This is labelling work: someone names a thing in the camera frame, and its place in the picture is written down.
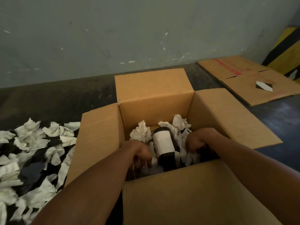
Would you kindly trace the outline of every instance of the red stripe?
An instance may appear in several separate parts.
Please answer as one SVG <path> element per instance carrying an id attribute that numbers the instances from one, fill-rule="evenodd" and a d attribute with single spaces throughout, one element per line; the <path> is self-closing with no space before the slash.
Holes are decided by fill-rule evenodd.
<path id="1" fill-rule="evenodd" d="M 230 72 L 232 72 L 233 74 L 239 76 L 239 75 L 242 75 L 242 73 L 234 70 L 233 68 L 230 68 L 228 65 L 224 64 L 223 62 L 221 62 L 220 60 L 218 59 L 214 59 L 216 60 L 221 66 L 223 66 L 225 69 L 229 70 Z"/>

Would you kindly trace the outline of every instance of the yellow black hazard stripe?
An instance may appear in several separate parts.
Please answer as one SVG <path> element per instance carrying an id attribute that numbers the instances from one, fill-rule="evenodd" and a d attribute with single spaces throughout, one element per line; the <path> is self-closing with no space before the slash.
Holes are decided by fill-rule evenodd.
<path id="1" fill-rule="evenodd" d="M 300 27 L 287 27 L 262 65 L 300 83 Z"/>

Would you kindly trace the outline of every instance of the bottle label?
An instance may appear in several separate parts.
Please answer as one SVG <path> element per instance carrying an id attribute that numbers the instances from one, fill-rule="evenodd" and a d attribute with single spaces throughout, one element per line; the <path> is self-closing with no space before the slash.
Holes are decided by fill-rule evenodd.
<path id="1" fill-rule="evenodd" d="M 175 152 L 175 148 L 169 131 L 159 131 L 153 134 L 153 141 L 157 157 L 168 152 Z"/>

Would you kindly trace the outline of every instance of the cardboard box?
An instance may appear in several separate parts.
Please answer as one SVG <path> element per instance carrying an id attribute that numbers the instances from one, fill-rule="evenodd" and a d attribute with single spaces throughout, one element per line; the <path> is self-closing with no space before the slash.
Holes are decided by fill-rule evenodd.
<path id="1" fill-rule="evenodd" d="M 137 123 L 187 118 L 250 148 L 282 143 L 226 89 L 194 91 L 184 69 L 115 77 L 118 103 L 82 115 L 66 185 L 117 150 Z M 124 224 L 278 224 L 221 160 L 126 182 Z"/>
<path id="2" fill-rule="evenodd" d="M 300 94 L 300 85 L 282 74 L 240 56 L 198 61 L 202 67 L 250 106 Z M 272 91 L 256 88 L 256 82 L 271 84 Z"/>

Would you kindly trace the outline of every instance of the person's arm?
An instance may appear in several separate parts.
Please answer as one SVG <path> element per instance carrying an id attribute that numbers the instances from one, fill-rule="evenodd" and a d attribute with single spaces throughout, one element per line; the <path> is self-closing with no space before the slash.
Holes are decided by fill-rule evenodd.
<path id="1" fill-rule="evenodd" d="M 204 144 L 214 150 L 239 181 L 283 225 L 300 223 L 300 173 L 290 167 L 221 135 L 203 128 L 188 135 L 192 153 Z"/>
<path id="2" fill-rule="evenodd" d="M 105 224 L 122 190 L 127 170 L 134 159 L 138 167 L 152 155 L 138 140 L 126 141 L 121 148 L 99 161 L 55 196 L 37 215 L 32 225 Z"/>

